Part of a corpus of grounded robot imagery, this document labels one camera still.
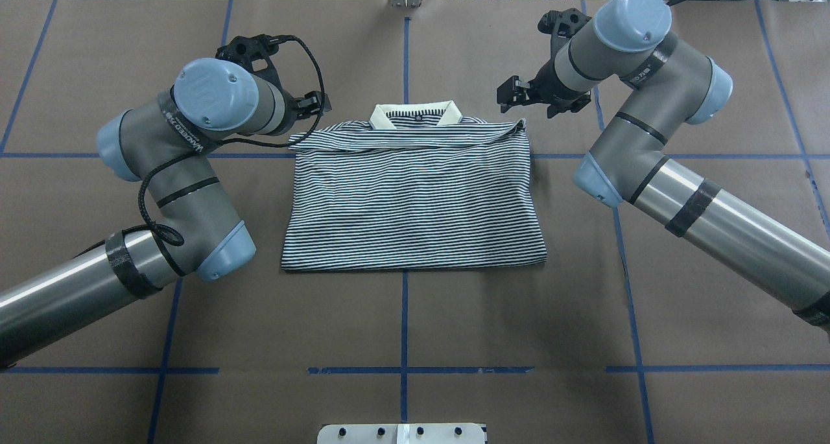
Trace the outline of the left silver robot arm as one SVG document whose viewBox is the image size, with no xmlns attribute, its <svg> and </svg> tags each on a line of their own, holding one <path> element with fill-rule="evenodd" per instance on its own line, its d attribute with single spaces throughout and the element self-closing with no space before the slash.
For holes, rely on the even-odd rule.
<svg viewBox="0 0 830 444">
<path fill-rule="evenodd" d="M 2 368 L 189 274 L 216 281 L 257 248 L 208 161 L 234 134 L 279 135 L 330 108 L 323 90 L 293 97 L 273 68 L 253 72 L 202 58 L 184 66 L 157 99 L 98 131 L 101 160 L 140 183 L 160 210 L 139 203 L 143 224 L 2 293 Z"/>
</svg>

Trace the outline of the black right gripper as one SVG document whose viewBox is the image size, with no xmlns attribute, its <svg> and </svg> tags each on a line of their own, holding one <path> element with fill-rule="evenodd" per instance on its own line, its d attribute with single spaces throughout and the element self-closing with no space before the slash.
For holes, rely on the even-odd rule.
<svg viewBox="0 0 830 444">
<path fill-rule="evenodd" d="M 564 85 L 555 72 L 553 59 L 539 69 L 532 87 L 519 76 L 510 76 L 496 89 L 496 102 L 502 114 L 516 106 L 541 102 L 547 104 L 546 116 L 552 119 L 561 113 L 578 113 L 591 101 L 590 92 L 578 93 Z"/>
</svg>

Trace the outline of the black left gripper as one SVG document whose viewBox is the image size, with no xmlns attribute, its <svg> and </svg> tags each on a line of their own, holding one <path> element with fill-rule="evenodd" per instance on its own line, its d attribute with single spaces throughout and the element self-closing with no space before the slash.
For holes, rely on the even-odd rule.
<svg viewBox="0 0 830 444">
<path fill-rule="evenodd" d="M 282 130 L 291 130 L 297 121 L 324 114 L 324 93 L 321 91 L 311 91 L 302 97 L 294 97 L 288 91 L 282 91 L 282 96 L 285 104 Z"/>
</svg>

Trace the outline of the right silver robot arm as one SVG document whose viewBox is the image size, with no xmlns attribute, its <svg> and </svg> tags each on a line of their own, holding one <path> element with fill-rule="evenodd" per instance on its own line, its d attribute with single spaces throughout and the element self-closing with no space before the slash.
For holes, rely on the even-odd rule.
<svg viewBox="0 0 830 444">
<path fill-rule="evenodd" d="M 790 309 L 828 330 L 828 250 L 742 201 L 670 154 L 678 134 L 707 123 L 734 91 L 712 57 L 673 30 L 665 0 L 610 0 L 588 16 L 551 10 L 538 22 L 549 56 L 531 80 L 496 89 L 501 112 L 541 104 L 548 118 L 589 105 L 616 78 L 629 94 L 573 173 L 591 198 L 628 203 Z"/>
</svg>

